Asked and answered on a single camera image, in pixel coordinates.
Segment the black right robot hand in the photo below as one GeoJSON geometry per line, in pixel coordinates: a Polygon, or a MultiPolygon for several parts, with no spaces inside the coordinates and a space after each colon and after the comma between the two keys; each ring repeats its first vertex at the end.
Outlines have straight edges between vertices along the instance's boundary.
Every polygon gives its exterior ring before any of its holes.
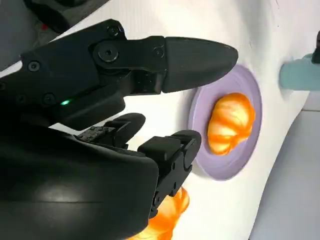
{"type": "Polygon", "coordinates": [[[189,37],[128,40],[108,19],[21,56],[0,80],[0,237],[122,240],[141,232],[193,168],[201,135],[128,141],[126,96],[194,89],[229,73],[238,51],[189,37]]]}

